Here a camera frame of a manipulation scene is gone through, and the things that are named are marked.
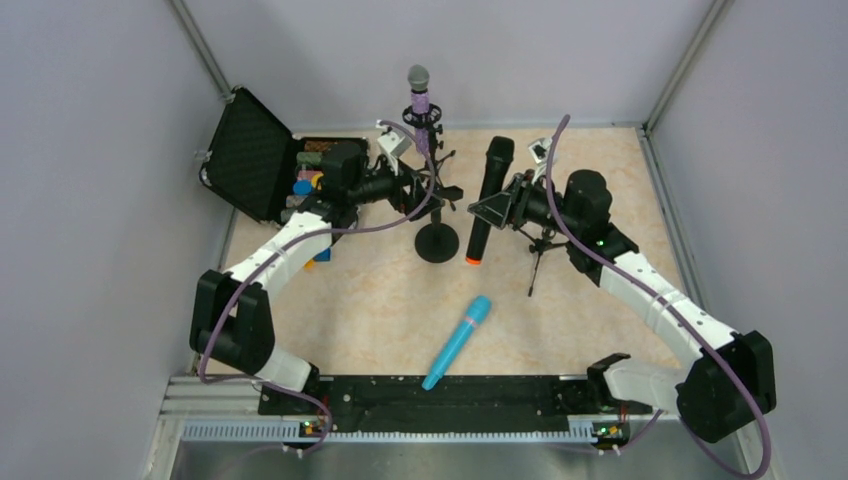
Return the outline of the purple glitter microphone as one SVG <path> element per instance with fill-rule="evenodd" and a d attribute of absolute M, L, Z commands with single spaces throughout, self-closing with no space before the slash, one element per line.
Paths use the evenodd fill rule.
<path fill-rule="evenodd" d="M 415 64 L 407 74 L 407 81 L 411 90 L 411 113 L 415 128 L 417 150 L 422 155 L 429 155 L 429 139 L 424 121 L 427 119 L 430 103 L 428 86 L 430 74 L 428 70 L 420 65 Z"/>

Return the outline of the black orange-tipped microphone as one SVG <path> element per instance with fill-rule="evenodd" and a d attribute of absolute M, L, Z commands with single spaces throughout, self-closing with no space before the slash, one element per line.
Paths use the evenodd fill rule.
<path fill-rule="evenodd" d="M 495 136 L 486 151 L 485 172 L 479 199 L 484 200 L 498 193 L 504 183 L 510 164 L 514 159 L 515 143 L 511 138 Z M 471 265 L 480 265 L 490 233 L 490 225 L 475 217 L 465 260 Z"/>

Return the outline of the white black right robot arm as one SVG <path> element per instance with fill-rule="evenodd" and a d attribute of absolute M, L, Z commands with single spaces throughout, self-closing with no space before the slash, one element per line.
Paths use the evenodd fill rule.
<path fill-rule="evenodd" d="M 549 140 L 530 146 L 537 167 L 507 175 L 515 143 L 494 137 L 486 151 L 466 259 L 481 262 L 492 228 L 542 229 L 535 249 L 553 249 L 560 226 L 574 268 L 629 306 L 678 359 L 677 368 L 612 354 L 587 370 L 601 402 L 635 401 L 678 416 L 700 440 L 716 443 L 777 406 L 773 348 L 759 332 L 741 334 L 702 310 L 664 279 L 611 220 L 613 196 L 595 170 L 572 172 L 563 192 L 542 180 Z"/>

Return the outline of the round base clip stand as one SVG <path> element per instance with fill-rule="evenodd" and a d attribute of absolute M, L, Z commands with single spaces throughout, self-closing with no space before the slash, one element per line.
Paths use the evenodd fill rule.
<path fill-rule="evenodd" d="M 427 201 L 423 211 L 430 216 L 430 223 L 423 226 L 415 236 L 415 251 L 429 263 L 444 263 L 452 259 L 459 250 L 459 236 L 449 225 L 442 222 L 442 208 L 449 203 L 461 200 L 464 191 L 458 186 L 437 187 L 434 195 Z"/>

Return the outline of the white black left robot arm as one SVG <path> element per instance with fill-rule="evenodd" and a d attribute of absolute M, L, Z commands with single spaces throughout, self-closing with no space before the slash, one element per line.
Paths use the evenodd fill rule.
<path fill-rule="evenodd" d="M 328 149 L 322 162 L 323 186 L 243 261 L 225 271 L 201 275 L 195 294 L 189 343 L 199 356 L 197 373 L 205 383 L 220 381 L 208 372 L 215 360 L 232 379 L 252 379 L 300 395 L 314 366 L 277 343 L 271 303 L 318 254 L 347 235 L 392 229 L 412 221 L 435 198 L 434 184 L 421 182 L 401 157 L 415 135 L 396 122 L 380 120 L 376 169 L 353 143 Z"/>

